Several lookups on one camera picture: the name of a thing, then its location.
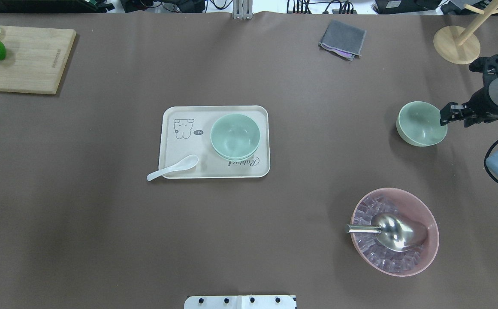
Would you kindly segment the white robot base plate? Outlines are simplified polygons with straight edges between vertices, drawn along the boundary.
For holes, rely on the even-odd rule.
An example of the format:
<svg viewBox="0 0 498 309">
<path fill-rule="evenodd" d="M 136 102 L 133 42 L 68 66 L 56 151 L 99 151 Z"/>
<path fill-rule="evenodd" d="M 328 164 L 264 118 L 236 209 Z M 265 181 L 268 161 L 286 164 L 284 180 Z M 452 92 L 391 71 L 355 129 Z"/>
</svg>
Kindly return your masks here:
<svg viewBox="0 0 498 309">
<path fill-rule="evenodd" d="M 296 309 L 293 295 L 212 295 L 192 296 L 184 309 Z"/>
</svg>

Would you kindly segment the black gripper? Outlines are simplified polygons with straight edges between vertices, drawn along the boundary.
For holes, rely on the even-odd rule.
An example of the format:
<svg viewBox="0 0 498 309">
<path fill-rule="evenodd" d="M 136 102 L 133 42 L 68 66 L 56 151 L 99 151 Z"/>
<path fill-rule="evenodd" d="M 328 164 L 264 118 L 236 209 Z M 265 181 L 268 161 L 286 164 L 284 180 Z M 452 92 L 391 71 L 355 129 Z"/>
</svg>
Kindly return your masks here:
<svg viewBox="0 0 498 309">
<path fill-rule="evenodd" d="M 440 110 L 440 126 L 453 121 L 463 121 L 465 128 L 479 123 L 498 121 L 498 105 L 493 102 L 483 87 L 474 93 L 464 104 L 449 102 Z"/>
</svg>

